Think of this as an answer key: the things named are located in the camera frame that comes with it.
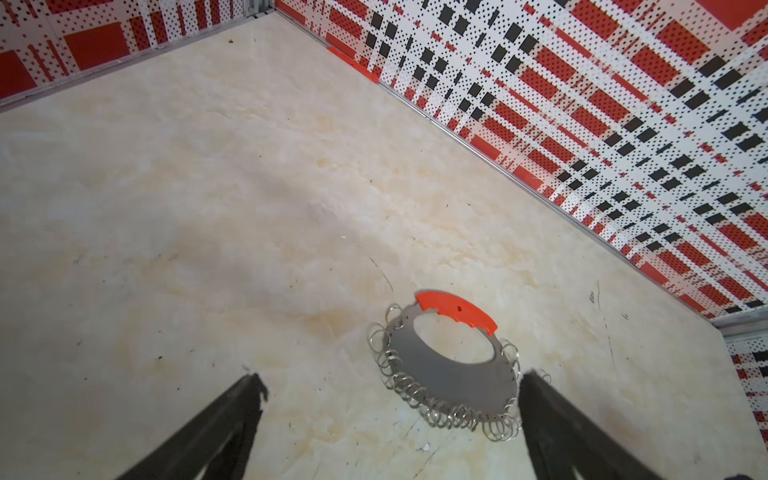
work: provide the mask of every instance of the perforated pattern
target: perforated pattern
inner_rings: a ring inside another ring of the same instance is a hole
[[[714,318],[768,301],[768,8],[710,3],[277,7]]]
[[[726,344],[768,449],[768,333]]]
[[[3,0],[0,104],[243,16],[243,0]]]

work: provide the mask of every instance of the orange plastic handle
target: orange plastic handle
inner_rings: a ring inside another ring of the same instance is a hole
[[[450,316],[456,322],[466,323],[473,328],[482,328],[488,335],[493,335],[498,328],[496,322],[487,313],[463,298],[450,293],[421,292],[416,295],[416,301],[419,302],[425,312],[429,309],[435,309],[440,315]]]

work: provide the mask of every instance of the gray metal plate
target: gray metal plate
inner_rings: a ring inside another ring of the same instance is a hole
[[[414,319],[423,313],[419,304],[414,303],[386,327],[389,348],[397,350],[402,360],[395,370],[413,377],[436,398],[488,415],[504,413],[508,400],[517,397],[518,384],[496,336],[477,329],[493,345],[493,359],[483,363],[456,362],[437,353],[416,333]]]

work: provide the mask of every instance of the circular hole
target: circular hole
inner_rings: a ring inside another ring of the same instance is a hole
[[[477,329],[430,312],[413,321],[416,335],[440,355],[461,363],[483,363],[494,358],[493,345]]]

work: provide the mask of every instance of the marble floor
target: marble floor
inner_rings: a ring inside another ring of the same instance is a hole
[[[381,385],[425,288],[660,475],[768,478],[707,321],[279,15],[0,114],[0,244],[3,478],[113,478],[252,371],[248,478],[533,478]]]

